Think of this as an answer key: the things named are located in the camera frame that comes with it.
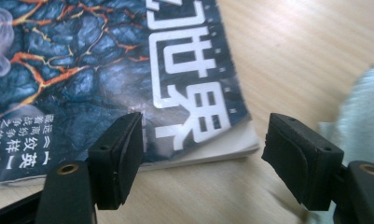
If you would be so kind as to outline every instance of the book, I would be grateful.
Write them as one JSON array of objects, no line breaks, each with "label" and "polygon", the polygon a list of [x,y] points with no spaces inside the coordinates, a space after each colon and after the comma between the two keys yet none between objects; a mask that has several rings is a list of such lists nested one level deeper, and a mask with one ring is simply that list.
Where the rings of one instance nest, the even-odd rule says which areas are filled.
[{"label": "book", "polygon": [[85,160],[136,111],[141,170],[257,149],[215,0],[0,0],[0,185]]}]

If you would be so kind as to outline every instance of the orange lava crack pattern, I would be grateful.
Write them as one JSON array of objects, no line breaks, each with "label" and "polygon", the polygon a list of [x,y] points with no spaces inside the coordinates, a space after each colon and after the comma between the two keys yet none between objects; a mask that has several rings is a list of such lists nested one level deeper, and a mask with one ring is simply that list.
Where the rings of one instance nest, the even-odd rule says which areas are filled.
[{"label": "orange lava crack pattern", "polygon": [[[1,27],[11,26],[12,28],[21,27],[23,32],[41,36],[40,40],[34,40],[41,42],[44,46],[48,46],[48,49],[51,49],[53,52],[46,52],[42,54],[32,53],[25,51],[14,52],[12,58],[10,58],[10,64],[18,63],[26,68],[33,77],[37,88],[36,91],[29,96],[26,96],[24,99],[21,99],[20,102],[7,110],[0,113],[0,118],[5,114],[12,112],[21,108],[24,105],[33,103],[37,97],[43,92],[45,88],[48,88],[56,83],[63,82],[69,79],[72,76],[75,76],[79,72],[87,69],[93,69],[97,71],[99,68],[104,68],[117,64],[123,60],[129,60],[134,63],[139,63],[147,61],[147,53],[141,48],[139,42],[134,41],[135,43],[130,43],[133,41],[125,40],[126,43],[122,42],[120,37],[121,30],[119,27],[128,26],[133,27],[133,29],[142,30],[145,28],[145,10],[144,5],[139,4],[139,7],[136,7],[138,1],[130,1],[129,5],[132,5],[132,8],[137,10],[132,12],[127,9],[128,1],[109,1],[109,3],[102,3],[99,6],[93,6],[92,1],[50,1],[50,0],[20,0],[18,5],[15,5],[14,8],[28,8],[28,11],[24,12],[22,15],[13,18],[12,21],[1,21],[0,20],[0,29]],[[93,32],[88,30],[85,34],[81,32],[84,27],[81,27],[81,21],[79,20],[83,16],[87,16],[85,19],[86,22],[82,26],[90,25],[89,22],[94,23],[99,26],[100,32]],[[120,20],[111,21],[111,18],[123,18]],[[75,31],[73,34],[74,37],[77,35],[86,35],[83,38],[89,39],[90,41],[82,40],[71,41],[67,44],[56,43],[55,40],[51,39],[48,36],[48,30],[55,29],[57,24],[64,23],[68,21],[74,21],[75,24],[79,25],[79,30]],[[80,45],[79,49],[74,49],[75,45]],[[104,59],[100,64],[82,62],[84,57],[89,57],[92,54],[92,49],[96,46],[101,45],[97,48],[102,48],[103,50],[110,50],[111,52],[117,51],[122,52],[121,54],[113,53],[117,57],[109,57]],[[67,54],[61,54],[59,52],[64,52],[64,48],[67,48]],[[69,62],[70,59],[74,60],[74,63],[59,63],[61,61]],[[49,67],[53,71],[56,71],[57,76],[45,78],[42,75],[42,69],[39,69],[42,65]]]}]

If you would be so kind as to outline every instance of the wooden table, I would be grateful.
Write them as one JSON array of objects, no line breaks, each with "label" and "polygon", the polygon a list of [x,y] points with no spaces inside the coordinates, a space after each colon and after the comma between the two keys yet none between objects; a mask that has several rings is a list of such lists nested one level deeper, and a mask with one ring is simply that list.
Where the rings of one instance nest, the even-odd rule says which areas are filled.
[{"label": "wooden table", "polygon": [[[264,139],[270,112],[333,121],[374,64],[374,1],[218,0],[245,101]],[[303,223],[262,150],[243,159],[142,172],[99,223]],[[0,207],[40,190],[0,190]]]}]

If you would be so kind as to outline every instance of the book cover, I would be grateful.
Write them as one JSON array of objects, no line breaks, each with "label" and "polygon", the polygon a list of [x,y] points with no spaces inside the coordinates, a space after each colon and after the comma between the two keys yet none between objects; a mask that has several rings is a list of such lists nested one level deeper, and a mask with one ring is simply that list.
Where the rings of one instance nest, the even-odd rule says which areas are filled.
[{"label": "book cover", "polygon": [[144,164],[251,119],[215,0],[0,0],[0,183],[85,160],[134,111]]}]

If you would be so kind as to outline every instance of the black clamp jaw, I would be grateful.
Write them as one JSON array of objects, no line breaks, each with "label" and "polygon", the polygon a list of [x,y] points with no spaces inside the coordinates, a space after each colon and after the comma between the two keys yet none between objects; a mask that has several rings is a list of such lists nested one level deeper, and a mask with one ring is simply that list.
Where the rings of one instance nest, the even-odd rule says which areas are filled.
[{"label": "black clamp jaw", "polygon": [[343,151],[300,121],[271,114],[262,159],[308,210],[337,205],[335,223],[374,224],[374,164],[352,161]]},{"label": "black clamp jaw", "polygon": [[143,159],[142,115],[117,119],[88,153],[51,170],[42,191],[0,209],[0,223],[97,223],[95,204],[117,210]]}]

